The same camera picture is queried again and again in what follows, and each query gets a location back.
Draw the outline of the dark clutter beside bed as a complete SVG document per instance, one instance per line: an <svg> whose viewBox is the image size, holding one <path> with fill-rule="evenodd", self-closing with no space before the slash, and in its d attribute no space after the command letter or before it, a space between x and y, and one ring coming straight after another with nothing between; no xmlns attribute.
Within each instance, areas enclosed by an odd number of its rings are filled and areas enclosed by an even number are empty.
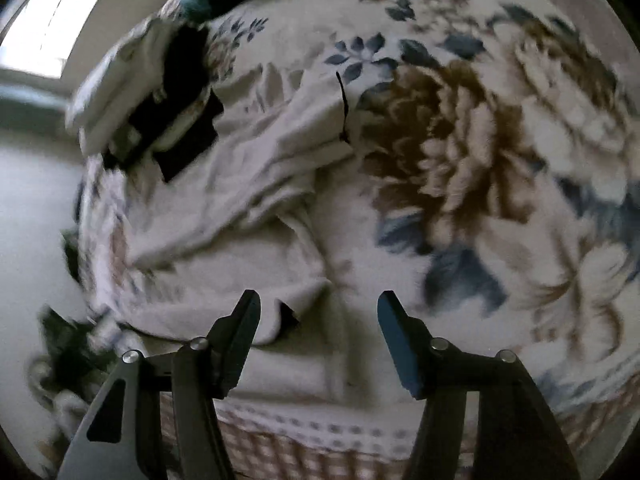
<svg viewBox="0 0 640 480"><path fill-rule="evenodd" d="M99 284L90 257L80 244L80 229L61 232L62 249L70 277L87 300L88 313L69 318L46 304L38 313L43 352L26 368L27 385L34 399L48 410L54 430L38 448L54 468L63 456L100 385L115 361L117 327L114 292L110 283Z"/></svg>

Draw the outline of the window with metal bars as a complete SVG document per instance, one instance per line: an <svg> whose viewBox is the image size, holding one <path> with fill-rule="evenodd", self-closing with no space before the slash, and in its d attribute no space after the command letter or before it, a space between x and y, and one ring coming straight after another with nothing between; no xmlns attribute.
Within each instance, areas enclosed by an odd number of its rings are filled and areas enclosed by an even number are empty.
<svg viewBox="0 0 640 480"><path fill-rule="evenodd" d="M27 0L1 41L1 67L60 78L98 1Z"/></svg>

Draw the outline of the stack of folded clothes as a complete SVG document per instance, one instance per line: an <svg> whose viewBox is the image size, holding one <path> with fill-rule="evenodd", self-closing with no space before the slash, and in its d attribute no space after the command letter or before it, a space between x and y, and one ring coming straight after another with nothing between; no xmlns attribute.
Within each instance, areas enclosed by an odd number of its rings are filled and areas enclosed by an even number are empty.
<svg viewBox="0 0 640 480"><path fill-rule="evenodd" d="M217 140L224 104L210 88L208 29L149 18L115 44L77 88L65 128L108 169L150 156L168 183Z"/></svg>

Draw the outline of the floral bed blanket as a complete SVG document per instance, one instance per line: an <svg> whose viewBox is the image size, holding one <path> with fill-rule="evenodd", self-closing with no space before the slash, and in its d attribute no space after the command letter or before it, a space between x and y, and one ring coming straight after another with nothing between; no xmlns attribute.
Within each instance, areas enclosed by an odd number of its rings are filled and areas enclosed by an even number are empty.
<svg viewBox="0 0 640 480"><path fill-rule="evenodd" d="M402 475L422 408L378 325L390 289L461 350L515 352L582 478L608 472L639 419L639 112L591 42L548 0L246 0L201 26L213 92L258 65L334 73L352 151L311 206L344 399L239 384L216 405L234 471ZM129 172L86 159L82 250L128 325L131 192L167 183L150 156Z"/></svg>

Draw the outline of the white long-sleeve garment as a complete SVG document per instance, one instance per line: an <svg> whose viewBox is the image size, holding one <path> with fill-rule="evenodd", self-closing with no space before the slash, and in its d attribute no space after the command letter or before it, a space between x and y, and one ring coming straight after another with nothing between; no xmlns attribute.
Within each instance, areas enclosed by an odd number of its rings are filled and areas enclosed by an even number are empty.
<svg viewBox="0 0 640 480"><path fill-rule="evenodd" d="M217 84L217 140L167 184L143 179L127 214L125 322L186 341L247 289L260 321L239 393L340 402L346 334L311 222L317 174L348 159L334 73L271 64Z"/></svg>

